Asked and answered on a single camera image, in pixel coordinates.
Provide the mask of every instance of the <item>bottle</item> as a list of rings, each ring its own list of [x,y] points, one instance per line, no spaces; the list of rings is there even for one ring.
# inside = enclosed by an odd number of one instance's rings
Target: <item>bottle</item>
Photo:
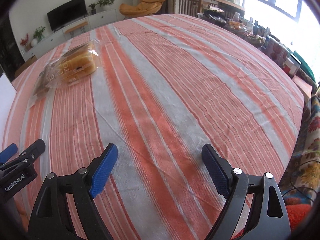
[[[254,24],[252,22],[247,23],[247,32],[252,33]]]
[[[240,17],[240,13],[235,13],[235,15],[233,16],[233,21],[234,22],[238,22],[239,21],[239,17]]]
[[[254,27],[253,27],[253,29],[252,29],[252,32],[253,32],[254,35],[257,35],[258,29],[259,29],[259,28],[258,28],[258,22],[255,21],[255,22],[254,22]]]

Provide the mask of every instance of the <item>green cloth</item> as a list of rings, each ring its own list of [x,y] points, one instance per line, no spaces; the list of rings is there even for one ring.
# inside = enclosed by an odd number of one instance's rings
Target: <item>green cloth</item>
[[[301,61],[300,68],[316,83],[315,76],[313,75],[313,72],[308,64],[303,60],[296,50],[294,51],[293,55],[295,55],[297,59]]]

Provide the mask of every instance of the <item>box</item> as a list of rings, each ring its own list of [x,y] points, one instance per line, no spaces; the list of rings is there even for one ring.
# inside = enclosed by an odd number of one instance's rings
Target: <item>box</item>
[[[295,76],[299,68],[300,66],[294,64],[294,62],[290,58],[287,58],[287,60],[283,64],[284,72],[286,72],[290,77]]]
[[[298,76],[294,76],[292,78],[292,81],[297,85],[301,93],[303,94],[304,102],[306,104],[309,103],[310,98],[311,98],[311,92],[312,92],[312,87],[304,82],[301,78]]]
[[[264,54],[271,58],[279,67],[282,67],[283,63],[288,58],[288,51],[286,47],[272,37],[268,40]]]

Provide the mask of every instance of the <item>striped tablecloth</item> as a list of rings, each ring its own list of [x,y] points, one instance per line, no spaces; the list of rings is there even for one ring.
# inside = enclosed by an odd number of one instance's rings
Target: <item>striped tablecloth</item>
[[[27,109],[44,65],[90,39],[103,66],[51,89]],[[233,167],[280,180],[300,128],[303,96],[267,56],[186,15],[126,20],[58,46],[23,72],[2,148],[38,138],[39,176],[15,196],[31,213],[47,173],[74,173],[115,143],[119,157],[95,203],[114,239],[204,239],[224,198],[201,161],[211,143]],[[78,235],[85,237],[69,198]],[[248,214],[250,199],[243,217]],[[245,223],[241,219],[238,232]]]

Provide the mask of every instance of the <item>television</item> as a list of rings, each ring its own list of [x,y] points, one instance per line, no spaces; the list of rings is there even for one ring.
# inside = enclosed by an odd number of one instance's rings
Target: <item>television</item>
[[[84,0],[71,0],[47,13],[51,30],[56,31],[66,23],[85,16],[87,8]]]

